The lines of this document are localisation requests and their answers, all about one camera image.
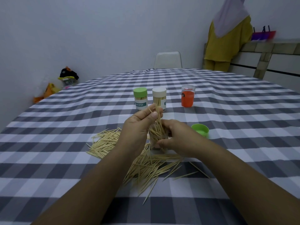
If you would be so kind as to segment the yellow orange plastic bag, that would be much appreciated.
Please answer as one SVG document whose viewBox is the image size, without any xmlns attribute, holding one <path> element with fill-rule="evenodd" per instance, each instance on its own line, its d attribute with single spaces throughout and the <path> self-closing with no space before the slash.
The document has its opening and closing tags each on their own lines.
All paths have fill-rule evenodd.
<svg viewBox="0 0 300 225">
<path fill-rule="evenodd" d="M 34 97 L 33 98 L 33 103 L 36 104 L 38 102 L 40 102 L 41 100 L 55 94 L 55 93 L 58 93 L 59 91 L 61 91 L 61 89 L 59 89 L 58 87 L 56 87 L 53 83 L 49 83 L 47 85 L 47 88 L 45 90 L 45 92 L 43 93 L 42 96 L 39 96 L 39 97 Z"/>
</svg>

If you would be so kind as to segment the green-lidded toothpick jar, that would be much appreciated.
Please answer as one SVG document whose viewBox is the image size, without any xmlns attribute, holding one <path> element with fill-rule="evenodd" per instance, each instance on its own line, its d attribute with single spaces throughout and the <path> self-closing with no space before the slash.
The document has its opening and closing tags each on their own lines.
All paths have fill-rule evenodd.
<svg viewBox="0 0 300 225">
<path fill-rule="evenodd" d="M 148 107 L 148 92 L 146 87 L 138 87 L 133 89 L 136 109 L 143 110 Z"/>
</svg>

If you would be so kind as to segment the green jar lid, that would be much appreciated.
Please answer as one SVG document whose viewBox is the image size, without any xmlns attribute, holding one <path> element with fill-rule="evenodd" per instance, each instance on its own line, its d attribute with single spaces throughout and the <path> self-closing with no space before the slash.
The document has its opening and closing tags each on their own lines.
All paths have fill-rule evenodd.
<svg viewBox="0 0 300 225">
<path fill-rule="evenodd" d="M 203 124 L 193 124 L 191 128 L 205 138 L 209 138 L 209 128 Z"/>
</svg>

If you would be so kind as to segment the pile of loose toothpicks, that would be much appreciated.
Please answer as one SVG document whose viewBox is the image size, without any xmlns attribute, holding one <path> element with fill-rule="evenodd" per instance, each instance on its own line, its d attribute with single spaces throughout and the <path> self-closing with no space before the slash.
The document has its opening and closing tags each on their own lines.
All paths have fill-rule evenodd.
<svg viewBox="0 0 300 225">
<path fill-rule="evenodd" d="M 92 144 L 88 146 L 87 154 L 99 159 L 103 159 L 116 145 L 121 133 L 121 128 L 113 130 L 104 130 L 92 137 Z M 147 201 L 152 193 L 158 179 L 167 173 L 164 178 L 169 178 L 182 165 L 183 157 L 177 154 L 167 152 L 153 153 L 150 143 L 144 145 L 141 154 L 133 161 L 124 180 L 123 185 L 132 183 L 132 187 L 138 188 L 138 196 L 150 188 L 148 195 L 145 197 L 143 204 Z"/>
</svg>

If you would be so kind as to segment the person's right forearm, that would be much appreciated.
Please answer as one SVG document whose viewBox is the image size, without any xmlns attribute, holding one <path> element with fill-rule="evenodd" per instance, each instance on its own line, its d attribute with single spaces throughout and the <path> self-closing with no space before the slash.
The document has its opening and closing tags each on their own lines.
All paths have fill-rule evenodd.
<svg viewBox="0 0 300 225">
<path fill-rule="evenodd" d="M 300 225 L 300 200 L 233 153 L 207 139 L 189 142 L 189 156 L 216 177 L 248 225 Z"/>
</svg>

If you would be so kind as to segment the pink and purple bag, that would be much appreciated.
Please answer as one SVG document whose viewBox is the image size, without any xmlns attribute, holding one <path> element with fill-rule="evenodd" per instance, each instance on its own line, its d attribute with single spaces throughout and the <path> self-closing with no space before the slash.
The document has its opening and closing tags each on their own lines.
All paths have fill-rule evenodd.
<svg viewBox="0 0 300 225">
<path fill-rule="evenodd" d="M 261 32 L 256 32 L 255 27 L 253 27 L 253 34 L 251 37 L 251 41 L 269 41 L 273 40 L 276 35 L 276 30 L 271 30 L 268 25 L 268 30 L 266 30 L 266 26 L 263 26 Z"/>
</svg>

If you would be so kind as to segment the black and orange bag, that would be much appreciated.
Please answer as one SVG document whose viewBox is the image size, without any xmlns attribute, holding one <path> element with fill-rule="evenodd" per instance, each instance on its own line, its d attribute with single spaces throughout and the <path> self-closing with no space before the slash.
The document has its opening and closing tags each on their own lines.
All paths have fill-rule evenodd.
<svg viewBox="0 0 300 225">
<path fill-rule="evenodd" d="M 60 76 L 58 77 L 63 84 L 63 89 L 77 85 L 79 76 L 76 72 L 72 71 L 68 66 L 61 70 Z"/>
</svg>

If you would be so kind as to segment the white chair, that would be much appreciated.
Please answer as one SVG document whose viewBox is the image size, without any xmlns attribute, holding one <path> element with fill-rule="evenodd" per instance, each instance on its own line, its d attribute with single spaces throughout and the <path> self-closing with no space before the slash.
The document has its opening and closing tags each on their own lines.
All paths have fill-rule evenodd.
<svg viewBox="0 0 300 225">
<path fill-rule="evenodd" d="M 182 60 L 179 52 L 157 53 L 154 69 L 181 69 Z"/>
</svg>

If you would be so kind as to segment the person's right hand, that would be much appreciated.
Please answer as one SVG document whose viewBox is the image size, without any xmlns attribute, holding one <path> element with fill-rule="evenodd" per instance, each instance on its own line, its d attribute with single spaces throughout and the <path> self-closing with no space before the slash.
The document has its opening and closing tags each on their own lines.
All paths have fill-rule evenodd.
<svg viewBox="0 0 300 225">
<path fill-rule="evenodd" d="M 174 138 L 175 148 L 167 148 L 186 158 L 196 158 L 207 138 L 201 136 L 190 126 L 177 120 L 162 120 L 162 125 Z"/>
</svg>

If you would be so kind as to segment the person's left hand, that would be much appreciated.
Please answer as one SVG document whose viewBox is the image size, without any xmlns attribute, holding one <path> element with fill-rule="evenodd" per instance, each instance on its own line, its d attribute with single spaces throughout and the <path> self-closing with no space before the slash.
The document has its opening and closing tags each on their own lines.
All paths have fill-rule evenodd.
<svg viewBox="0 0 300 225">
<path fill-rule="evenodd" d="M 152 104 L 144 110 L 139 110 L 125 121 L 116 144 L 117 149 L 133 159 L 141 154 L 150 127 L 143 126 L 143 117 L 146 113 L 156 112 L 154 110 L 155 104 Z"/>
</svg>

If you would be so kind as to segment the clear toothpick jar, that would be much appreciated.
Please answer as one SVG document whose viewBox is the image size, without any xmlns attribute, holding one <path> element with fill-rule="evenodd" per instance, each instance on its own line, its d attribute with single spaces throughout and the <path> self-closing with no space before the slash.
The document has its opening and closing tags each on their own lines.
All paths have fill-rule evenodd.
<svg viewBox="0 0 300 225">
<path fill-rule="evenodd" d="M 167 151 L 167 149 L 163 147 L 158 147 L 157 142 L 159 140 L 168 139 L 169 131 L 166 127 L 159 125 L 158 123 L 152 124 L 148 130 L 149 133 L 149 142 L 151 150 L 161 150 L 163 153 Z"/>
</svg>

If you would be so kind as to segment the grey checked tablecloth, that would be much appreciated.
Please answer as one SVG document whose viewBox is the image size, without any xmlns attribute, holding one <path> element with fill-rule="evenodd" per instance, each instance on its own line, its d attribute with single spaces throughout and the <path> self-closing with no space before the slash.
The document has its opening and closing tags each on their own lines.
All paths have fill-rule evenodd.
<svg viewBox="0 0 300 225">
<path fill-rule="evenodd" d="M 195 86 L 193 106 L 182 86 Z M 30 224 L 92 169 L 92 137 L 135 113 L 133 89 L 167 88 L 163 118 L 209 128 L 209 138 L 300 198 L 300 94 L 199 69 L 140 70 L 80 83 L 33 105 L 0 134 L 0 225 Z M 111 225 L 246 225 L 202 162 L 186 159 L 138 196 L 120 189 L 103 218 Z"/>
</svg>

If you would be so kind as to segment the person's left forearm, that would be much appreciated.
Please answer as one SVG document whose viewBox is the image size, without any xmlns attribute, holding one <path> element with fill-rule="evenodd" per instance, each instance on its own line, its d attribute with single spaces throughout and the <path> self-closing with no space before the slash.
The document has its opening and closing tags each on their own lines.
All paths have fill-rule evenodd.
<svg viewBox="0 0 300 225">
<path fill-rule="evenodd" d="M 144 146 L 117 145 L 31 225 L 99 225 Z"/>
</svg>

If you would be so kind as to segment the bundle of toothpicks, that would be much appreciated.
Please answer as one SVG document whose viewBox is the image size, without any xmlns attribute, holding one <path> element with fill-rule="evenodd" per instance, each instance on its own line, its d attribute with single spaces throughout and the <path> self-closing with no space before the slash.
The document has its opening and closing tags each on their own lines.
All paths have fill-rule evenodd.
<svg viewBox="0 0 300 225">
<path fill-rule="evenodd" d="M 155 104 L 154 111 L 158 113 L 160 112 L 159 106 L 157 106 L 157 104 Z M 152 140 L 153 142 L 157 142 L 158 140 L 168 138 L 168 129 L 162 125 L 162 121 L 160 117 L 156 119 L 155 123 L 149 127 L 148 132 L 149 132 L 150 140 Z"/>
</svg>

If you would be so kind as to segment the white-lidded toothpick jar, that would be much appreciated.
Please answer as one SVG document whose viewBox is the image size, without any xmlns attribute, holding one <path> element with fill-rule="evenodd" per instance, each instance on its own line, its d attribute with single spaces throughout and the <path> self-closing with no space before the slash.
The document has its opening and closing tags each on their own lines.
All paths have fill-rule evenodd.
<svg viewBox="0 0 300 225">
<path fill-rule="evenodd" d="M 153 103 L 166 110 L 167 89 L 165 87 L 155 87 L 152 89 Z"/>
</svg>

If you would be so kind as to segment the clear jar with orange lid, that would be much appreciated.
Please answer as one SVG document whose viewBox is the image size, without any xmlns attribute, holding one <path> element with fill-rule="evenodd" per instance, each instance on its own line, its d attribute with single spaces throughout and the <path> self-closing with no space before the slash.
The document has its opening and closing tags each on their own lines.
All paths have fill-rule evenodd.
<svg viewBox="0 0 300 225">
<path fill-rule="evenodd" d="M 195 96 L 195 86 L 193 85 L 183 85 L 182 86 L 182 97 L 181 105 L 185 108 L 190 108 L 193 106 Z"/>
</svg>

